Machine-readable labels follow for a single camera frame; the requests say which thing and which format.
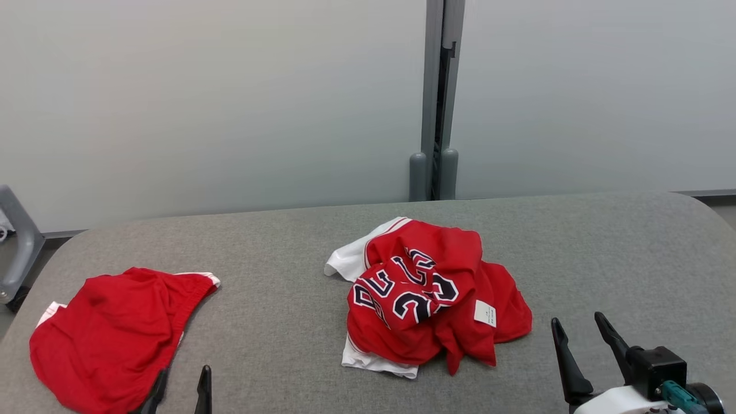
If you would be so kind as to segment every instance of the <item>white wall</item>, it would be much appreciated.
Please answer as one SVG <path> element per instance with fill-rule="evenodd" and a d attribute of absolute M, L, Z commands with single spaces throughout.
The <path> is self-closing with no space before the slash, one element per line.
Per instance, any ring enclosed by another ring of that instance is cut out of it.
<path fill-rule="evenodd" d="M 736 188 L 736 2 L 467 0 L 457 197 Z"/>
<path fill-rule="evenodd" d="M 41 231 L 408 199 L 425 2 L 6 0 L 0 182 Z"/>

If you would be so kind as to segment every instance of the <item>red fabric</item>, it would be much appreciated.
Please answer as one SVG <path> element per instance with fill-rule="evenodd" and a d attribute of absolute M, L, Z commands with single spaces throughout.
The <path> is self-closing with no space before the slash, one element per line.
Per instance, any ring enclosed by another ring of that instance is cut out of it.
<path fill-rule="evenodd" d="M 412 365 L 446 348 L 453 375 L 465 354 L 495 366 L 494 343 L 528 334 L 531 310 L 509 272 L 482 256 L 476 232 L 416 220 L 372 239 L 347 298 L 353 344 Z M 475 320 L 476 300 L 495 307 L 495 328 Z"/>
<path fill-rule="evenodd" d="M 33 369 L 67 408 L 128 413 L 171 362 L 194 308 L 215 289 L 205 276 L 135 267 L 89 278 L 33 332 Z"/>

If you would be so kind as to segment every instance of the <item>teal component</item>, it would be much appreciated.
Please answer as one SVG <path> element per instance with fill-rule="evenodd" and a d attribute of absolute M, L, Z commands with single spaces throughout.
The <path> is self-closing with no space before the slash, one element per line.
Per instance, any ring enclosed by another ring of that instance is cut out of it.
<path fill-rule="evenodd" d="M 683 387 L 680 387 L 674 381 L 665 381 L 662 383 L 662 397 L 666 402 L 674 405 L 687 414 L 708 414 L 708 410 L 700 405 L 700 401 L 688 393 Z"/>

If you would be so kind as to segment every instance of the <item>gray felt surface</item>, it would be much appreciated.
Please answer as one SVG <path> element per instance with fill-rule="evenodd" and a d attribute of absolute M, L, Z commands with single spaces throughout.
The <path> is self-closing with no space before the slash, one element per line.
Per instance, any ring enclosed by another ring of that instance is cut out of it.
<path fill-rule="evenodd" d="M 396 216 L 480 233 L 534 313 L 498 367 L 442 359 L 411 381 L 340 366 L 350 285 L 322 275 L 335 248 Z M 215 413 L 566 413 L 549 322 L 557 316 L 596 389 L 622 382 L 593 321 L 630 345 L 666 345 L 691 381 L 736 409 L 736 232 L 677 194 L 591 194 L 305 208 L 131 222 L 74 237 L 46 265 L 0 343 L 0 412 L 64 409 L 36 379 L 28 339 L 48 304 L 128 267 L 222 280 L 192 317 L 159 413 L 190 413 L 203 364 Z"/>

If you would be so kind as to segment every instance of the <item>black mount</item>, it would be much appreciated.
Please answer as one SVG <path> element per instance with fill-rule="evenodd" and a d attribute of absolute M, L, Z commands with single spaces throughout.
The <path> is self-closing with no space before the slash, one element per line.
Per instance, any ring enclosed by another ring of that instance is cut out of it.
<path fill-rule="evenodd" d="M 661 401 L 662 384 L 665 381 L 674 381 L 681 387 L 687 388 L 687 391 L 698 399 L 709 414 L 723 414 L 723 405 L 710 387 L 699 383 L 685 383 L 687 363 L 674 352 L 664 346 L 644 349 L 640 346 L 626 345 L 626 341 L 601 312 L 595 313 L 595 323 L 598 325 L 603 341 L 611 347 L 618 368 L 623 375 L 624 385 L 631 385 L 649 401 Z M 572 414 L 578 407 L 597 395 L 593 393 L 593 386 L 585 379 L 575 357 L 567 347 L 567 335 L 556 317 L 552 318 L 552 339 L 557 353 L 562 392 L 565 395 L 565 401 L 570 405 L 570 414 Z"/>
<path fill-rule="evenodd" d="M 166 392 L 168 378 L 168 368 L 159 371 L 146 401 L 143 401 L 143 404 L 137 410 L 132 411 L 131 414 L 156 414 L 156 409 Z M 202 367 L 202 374 L 199 375 L 199 383 L 197 384 L 197 393 L 199 398 L 194 414 L 212 414 L 212 369 L 209 365 Z"/>
<path fill-rule="evenodd" d="M 565 329 L 562 328 L 562 324 L 556 317 L 552 318 L 552 339 L 557 353 L 562 393 L 565 395 L 565 401 L 570 405 L 570 413 L 573 413 L 578 407 L 594 397 L 593 386 L 580 372 L 575 357 L 567 347 L 568 339 Z"/>

